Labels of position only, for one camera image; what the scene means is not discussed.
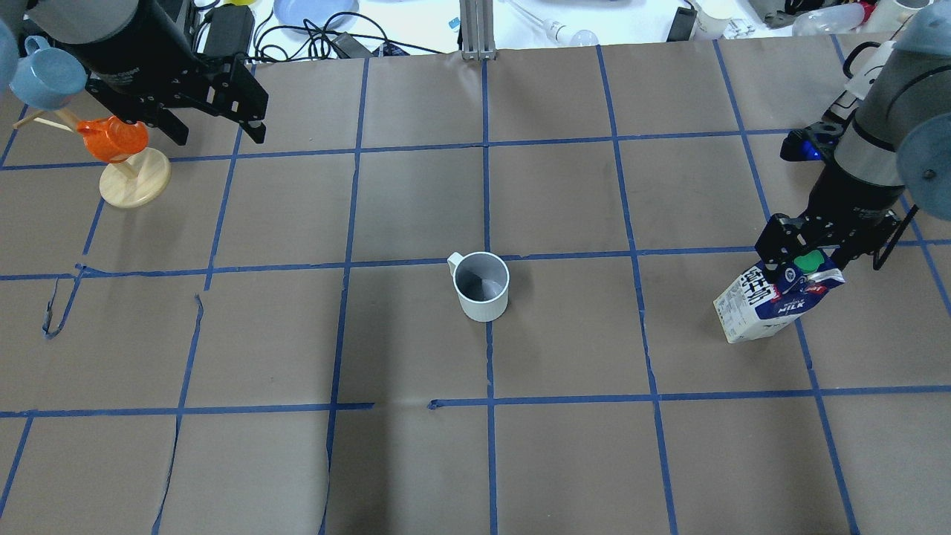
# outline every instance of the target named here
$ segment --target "white mug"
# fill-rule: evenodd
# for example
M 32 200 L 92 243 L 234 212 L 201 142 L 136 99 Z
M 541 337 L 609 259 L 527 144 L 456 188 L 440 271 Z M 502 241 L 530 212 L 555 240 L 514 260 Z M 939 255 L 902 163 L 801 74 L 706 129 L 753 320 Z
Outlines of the white mug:
M 454 252 L 449 257 L 449 272 L 459 296 L 462 311 L 477 322 L 491 322 L 502 315 L 509 304 L 509 267 L 491 252 Z

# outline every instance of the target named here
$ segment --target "mug handle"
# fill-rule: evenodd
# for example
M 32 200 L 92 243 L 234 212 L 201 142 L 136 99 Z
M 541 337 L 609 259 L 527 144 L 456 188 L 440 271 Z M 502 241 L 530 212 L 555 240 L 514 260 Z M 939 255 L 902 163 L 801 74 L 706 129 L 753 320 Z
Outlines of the mug handle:
M 49 43 L 39 35 L 31 35 L 24 39 L 23 48 L 27 50 L 27 55 L 30 55 L 38 50 L 48 49 Z
M 452 275 L 452 276 L 454 276 L 454 277 L 456 276 L 456 268 L 459 267 L 459 263 L 462 262 L 462 259 L 463 259 L 463 258 L 465 258 L 465 257 L 462 256 L 461 254 L 457 253 L 457 252 L 454 252 L 453 254 L 451 254 L 451 255 L 449 256 L 449 259 L 447 260 L 447 262 L 449 263 L 449 274 L 450 274 L 450 275 Z
M 107 129 L 108 119 L 92 119 L 91 121 L 80 121 L 76 123 L 76 131 L 81 134 L 100 132 Z

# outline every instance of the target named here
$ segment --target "light blue cup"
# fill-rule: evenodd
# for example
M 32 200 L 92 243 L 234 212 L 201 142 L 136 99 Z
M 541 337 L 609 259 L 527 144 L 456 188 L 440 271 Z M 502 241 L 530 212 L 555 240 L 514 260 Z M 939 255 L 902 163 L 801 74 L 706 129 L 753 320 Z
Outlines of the light blue cup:
M 33 108 L 55 111 L 86 87 L 86 70 L 65 50 L 54 49 L 38 35 L 27 37 L 27 57 L 20 58 L 10 89 Z

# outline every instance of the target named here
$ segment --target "blue tape grid line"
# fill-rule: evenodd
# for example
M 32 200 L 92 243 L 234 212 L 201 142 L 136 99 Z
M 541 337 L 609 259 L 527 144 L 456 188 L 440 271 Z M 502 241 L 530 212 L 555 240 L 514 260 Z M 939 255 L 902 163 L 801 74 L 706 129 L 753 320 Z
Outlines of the blue tape grid line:
M 16 118 L 17 121 L 20 121 L 20 120 L 22 120 L 24 117 L 27 116 L 27 108 L 29 108 L 29 106 L 27 106 L 26 104 L 24 104 L 23 107 L 20 109 L 20 115 Z M 17 131 L 19 131 L 19 130 L 14 130 L 14 131 L 10 132 L 10 137 L 7 138 L 7 144 L 6 144 L 6 145 L 4 146 L 4 148 L 3 148 L 3 155 L 0 155 L 0 168 L 2 168 L 2 167 L 4 166 L 4 163 L 7 162 L 7 155 L 10 154 L 10 149 L 13 148 L 13 140 L 16 139 L 16 132 L 17 132 Z
M 489 62 L 482 60 L 482 203 L 485 250 L 492 251 L 489 190 Z M 489 468 L 489 532 L 498 535 L 498 485 L 495 470 L 495 370 L 493 322 L 485 324 L 486 426 Z
M 185 361 L 184 376 L 182 378 L 182 389 L 179 392 L 178 410 L 184 408 L 185 399 L 188 397 L 188 385 L 191 383 L 191 370 L 195 365 L 195 351 L 198 349 L 198 338 L 202 332 L 202 318 L 204 317 L 204 304 L 202 298 L 195 295 L 195 302 L 198 303 L 198 312 L 195 314 L 195 328 L 191 334 L 191 344 L 188 346 L 188 358 Z M 155 522 L 152 524 L 152 535 L 159 535 L 159 528 L 162 525 L 162 514 L 165 512 L 165 500 L 168 499 L 168 490 L 172 483 L 172 470 L 175 467 L 175 455 L 178 453 L 179 434 L 182 431 L 182 413 L 175 415 L 175 440 L 172 442 L 172 456 L 168 462 L 168 472 L 165 475 L 165 492 L 162 494 L 162 502 L 159 504 L 159 511 L 155 515 Z
M 327 529 L 327 509 L 330 506 L 330 474 L 334 457 L 334 436 L 337 429 L 337 405 L 340 398 L 340 369 L 343 362 L 343 334 L 347 319 L 347 298 L 350 293 L 350 269 L 353 260 L 354 226 L 357 221 L 357 195 L 359 192 L 359 165 L 363 145 L 363 117 L 366 112 L 366 84 L 370 71 L 370 59 L 363 60 L 363 75 L 360 81 L 359 111 L 357 116 L 357 142 L 354 148 L 354 177 L 350 187 L 350 216 L 347 222 L 347 249 L 343 267 L 343 281 L 340 290 L 340 317 L 337 321 L 337 346 L 334 352 L 334 375 L 330 386 L 330 405 L 332 408 L 327 419 L 327 492 L 323 503 L 323 516 L 320 519 L 320 535 Z
M 823 396 L 871 396 L 899 394 L 951 394 L 951 385 L 915 385 L 915 386 L 856 386 L 850 388 L 821 388 Z M 661 402 L 711 401 L 711 400 L 758 400 L 784 398 L 810 398 L 815 394 L 812 389 L 793 390 L 750 390 L 735 392 L 670 392 L 658 393 Z M 500 405 L 567 405 L 599 403 L 652 403 L 651 394 L 600 394 L 586 396 L 528 396 L 494 398 L 493 403 Z M 435 410 L 446 406 L 485 406 L 486 398 L 435 399 L 429 402 L 429 408 Z
M 86 267 L 80 264 L 76 265 L 76 268 L 79 269 L 79 272 L 73 275 L 66 275 L 62 278 L 57 278 L 53 283 L 53 292 L 49 296 L 49 301 L 47 302 L 46 315 L 43 321 L 43 337 L 47 340 L 51 340 L 58 335 L 63 328 L 66 326 L 66 321 L 69 319 L 69 313 L 72 311 L 72 305 L 76 301 L 76 294 L 79 292 L 79 286 L 83 283 L 83 277 L 86 274 Z M 59 282 L 63 279 L 72 279 L 72 290 L 69 292 L 69 299 L 66 302 L 66 307 L 63 308 L 63 316 L 60 318 L 59 324 L 56 328 L 50 329 L 52 325 L 52 308 L 56 300 L 56 293 L 59 287 Z
M 902 241 L 898 247 L 919 247 L 921 244 L 948 247 L 951 246 L 951 240 L 921 240 Z M 657 248 L 657 249 L 638 249 L 635 255 L 641 256 L 662 256 L 678 254 L 723 254 L 734 252 L 754 252 L 753 246 L 736 247 L 711 247 L 711 248 Z M 601 250 L 601 251 L 580 251 L 580 252 L 552 252 L 536 253 L 527 255 L 504 254 L 501 258 L 506 262 L 520 262 L 532 260 L 571 260 L 578 258 L 616 258 L 630 256 L 631 253 L 626 250 Z M 275 264 L 271 266 L 229 266 L 215 267 L 212 269 L 214 274 L 219 273 L 246 273 L 253 271 L 296 271 L 301 269 L 340 269 L 340 268 L 386 268 L 392 266 L 426 266 L 431 264 L 444 264 L 445 258 L 409 258 L 404 260 L 370 260 L 359 262 L 327 262 L 324 264 Z M 102 271 L 93 267 L 86 266 L 85 274 L 88 279 L 106 279 L 116 277 L 183 277 L 189 275 L 206 275 L 206 268 L 197 269 L 172 269 L 166 271 Z M 0 275 L 0 281 L 34 281 L 51 280 L 72 277 L 70 273 L 27 273 L 17 275 Z
M 86 236 L 86 244 L 83 245 L 83 256 L 89 254 L 89 249 L 92 247 L 92 237 L 96 235 L 96 228 L 99 227 L 99 218 L 103 215 L 103 206 L 106 204 L 106 199 L 102 197 L 99 198 L 99 203 L 96 204 L 96 213 L 92 216 L 92 224 L 89 225 L 89 234 Z
M 664 498 L 667 502 L 667 516 L 670 525 L 670 535 L 677 535 L 677 515 L 673 504 L 673 489 L 670 483 L 670 463 L 667 455 L 667 440 L 664 437 L 664 420 L 661 415 L 660 397 L 657 394 L 657 379 L 654 376 L 653 366 L 650 363 L 650 345 L 648 344 L 647 325 L 645 323 L 645 305 L 643 285 L 641 284 L 640 263 L 637 258 L 637 245 L 634 241 L 634 232 L 631 225 L 631 205 L 628 202 L 628 189 L 624 179 L 624 163 L 621 158 L 621 145 L 617 135 L 617 122 L 614 117 L 614 103 L 611 99 L 611 83 L 608 79 L 608 69 L 604 62 L 604 53 L 601 46 L 595 47 L 598 67 L 601 70 L 601 83 L 604 86 L 605 101 L 608 105 L 608 119 L 611 123 L 611 143 L 614 148 L 614 164 L 617 170 L 617 185 L 620 189 L 621 208 L 624 211 L 624 226 L 628 234 L 629 255 L 631 270 L 634 279 L 634 292 L 637 296 L 637 320 L 641 329 L 641 340 L 644 344 L 644 362 L 647 367 L 648 384 L 650 386 L 651 403 L 653 404 L 654 430 L 657 435 L 657 451 L 660 461 L 661 479 L 664 483 Z
M 23 424 L 23 432 L 20 433 L 20 443 L 16 447 L 16 454 L 13 455 L 13 463 L 10 465 L 10 472 L 7 474 L 7 482 L 3 486 L 3 494 L 0 495 L 0 518 L 3 518 L 3 511 L 7 508 L 7 499 L 10 497 L 10 489 L 13 487 L 13 478 L 16 477 L 16 470 L 20 467 L 20 460 L 23 459 L 23 449 L 27 446 L 27 437 L 29 430 L 33 426 L 33 419 L 27 417 L 27 422 Z
M 187 416 L 190 414 L 263 414 L 277 412 L 323 412 L 325 410 L 370 410 L 373 403 L 314 403 L 250 406 L 152 406 L 134 408 L 31 409 L 0 412 L 4 418 L 86 418 L 90 416 Z
M 222 194 L 222 206 L 218 209 L 218 221 L 215 224 L 215 237 L 211 241 L 211 252 L 208 254 L 208 269 L 204 277 L 204 291 L 211 289 L 211 277 L 214 275 L 215 255 L 218 254 L 218 243 L 222 238 L 222 226 L 224 225 L 224 213 L 228 208 L 228 196 L 231 194 L 231 182 L 234 180 L 235 165 L 238 163 L 238 150 L 241 147 L 242 130 L 238 129 L 235 134 L 235 145 L 231 150 L 231 160 L 228 164 L 228 175 L 224 181 L 224 193 Z
M 842 44 L 839 43 L 839 37 L 835 33 L 829 35 L 832 39 L 832 46 L 835 47 L 835 53 L 839 56 L 839 63 L 845 63 L 845 54 L 842 52 Z
M 803 329 L 802 320 L 796 320 L 796 333 L 799 335 L 799 344 L 803 348 L 803 359 L 805 368 L 809 374 L 809 382 L 812 385 L 813 397 L 816 400 L 816 409 L 819 411 L 819 420 L 822 423 L 825 444 L 829 450 L 829 459 L 832 461 L 832 471 L 835 473 L 836 484 L 839 486 L 839 494 L 845 508 L 845 519 L 848 521 L 849 533 L 859 535 L 859 525 L 855 520 L 855 512 L 852 509 L 852 500 L 848 495 L 848 486 L 845 484 L 845 476 L 842 472 L 842 463 L 839 462 L 839 451 L 835 447 L 835 439 L 832 437 L 832 426 L 829 424 L 828 415 L 825 412 L 825 401 L 823 393 L 819 388 L 819 378 L 816 376 L 816 370 L 812 365 L 812 354 L 809 352 L 809 342 L 805 338 L 805 329 Z
M 902 207 L 907 213 L 909 210 L 908 201 L 904 197 L 902 199 Z M 935 265 L 935 259 L 931 256 L 931 251 L 928 250 L 927 242 L 924 240 L 922 235 L 922 229 L 918 226 L 918 221 L 911 220 L 911 230 L 915 233 L 916 242 L 919 247 L 922 248 L 922 254 L 924 254 L 924 261 L 928 264 L 928 269 L 931 270 L 931 276 L 935 280 L 935 286 L 938 288 L 938 294 L 941 296 L 941 300 L 944 302 L 944 309 L 947 311 L 948 315 L 951 316 L 951 300 L 948 299 L 948 292 L 944 286 L 944 281 L 941 278 L 941 274 L 938 273 L 938 267 Z
M 727 70 L 727 64 L 723 57 L 723 52 L 720 50 L 720 44 L 717 41 L 713 41 L 713 49 L 716 52 L 717 62 L 720 64 L 720 72 L 723 74 L 724 83 L 727 86 L 727 93 L 729 95 L 729 102 L 733 106 L 733 113 L 736 115 L 736 123 L 740 128 L 741 137 L 743 138 L 743 146 L 747 152 L 747 159 L 749 160 L 749 169 L 753 174 L 753 182 L 756 184 L 756 191 L 760 197 L 760 205 L 763 209 L 763 216 L 766 220 L 769 219 L 769 204 L 767 202 L 766 194 L 763 190 L 763 184 L 760 180 L 759 172 L 756 169 L 756 162 L 753 159 L 752 151 L 749 148 L 749 139 L 745 133 L 743 116 L 740 112 L 740 108 L 736 102 L 736 95 L 733 92 L 733 85 L 729 80 L 729 72 Z M 832 463 L 832 469 L 836 475 L 836 483 L 839 487 L 839 494 L 842 499 L 843 509 L 845 512 L 845 517 L 848 520 L 849 531 L 855 535 L 859 533 L 858 525 L 855 521 L 855 513 L 852 509 L 852 502 L 848 496 L 848 488 L 845 485 L 845 477 L 842 473 L 842 465 L 839 463 L 839 455 L 835 447 L 835 440 L 832 437 L 832 430 L 828 422 L 828 416 L 825 413 L 825 402 L 823 402 L 823 394 L 819 389 L 819 381 L 816 377 L 815 371 L 812 368 L 812 358 L 809 354 L 808 344 L 805 339 L 805 331 L 803 330 L 802 323 L 799 320 L 796 320 L 796 329 L 800 333 L 800 346 L 802 347 L 803 358 L 805 360 L 805 367 L 809 375 L 809 381 L 812 386 L 813 398 L 816 402 L 816 410 L 819 413 L 819 420 L 822 423 L 823 432 L 825 435 L 825 444 L 829 452 L 829 459 Z
M 746 135 L 776 135 L 786 134 L 789 129 L 757 129 L 747 130 Z M 670 132 L 655 134 L 629 134 L 618 135 L 619 141 L 639 141 L 648 139 L 685 139 L 695 137 L 727 137 L 740 135 L 739 130 L 722 130 L 709 132 Z M 570 137 L 570 138 L 551 138 L 551 139 L 522 139 L 522 140 L 503 140 L 503 141 L 482 141 L 472 143 L 451 143 L 441 145 L 406 145 L 391 147 L 367 147 L 361 148 L 361 152 L 405 152 L 414 150 L 447 150 L 447 149 L 475 149 L 485 147 L 525 147 L 532 145 L 564 145 L 572 143 L 607 143 L 613 138 L 610 136 L 600 137 Z M 211 156 L 174 156 L 168 160 L 175 162 L 205 162 L 217 160 L 249 160 L 255 158 L 288 158 L 295 156 L 321 156 L 326 154 L 353 154 L 353 149 L 320 149 L 320 150 L 287 150 L 274 152 L 247 152 L 238 154 L 215 154 Z M 66 162 L 61 164 L 24 164 L 17 166 L 0 165 L 0 171 L 17 171 L 30 169 L 58 169 L 58 168 L 95 168 L 104 167 L 103 162 Z
M 713 41 L 713 50 L 716 52 L 717 63 L 720 64 L 720 73 L 723 75 L 723 82 L 727 86 L 727 95 L 729 104 L 733 107 L 733 116 L 736 118 L 736 126 L 740 129 L 740 138 L 743 140 L 743 150 L 747 154 L 749 162 L 749 171 L 753 174 L 753 184 L 756 186 L 756 194 L 760 198 L 760 205 L 763 208 L 763 217 L 769 219 L 769 208 L 767 207 L 767 195 L 763 191 L 763 183 L 760 181 L 760 173 L 756 168 L 756 161 L 753 159 L 753 151 L 749 146 L 749 137 L 746 127 L 743 124 L 743 115 L 740 113 L 740 106 L 736 101 L 736 93 L 733 92 L 733 84 L 729 81 L 727 72 L 727 62 L 724 60 L 723 53 L 720 51 L 720 43 Z

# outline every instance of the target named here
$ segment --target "blue led light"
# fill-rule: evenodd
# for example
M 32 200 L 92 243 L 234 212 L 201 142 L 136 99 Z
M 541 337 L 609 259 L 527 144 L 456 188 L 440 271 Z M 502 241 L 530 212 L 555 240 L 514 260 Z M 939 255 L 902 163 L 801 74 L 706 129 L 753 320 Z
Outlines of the blue led light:
M 823 155 L 812 145 L 811 142 L 803 142 L 803 156 L 806 160 L 822 160 Z

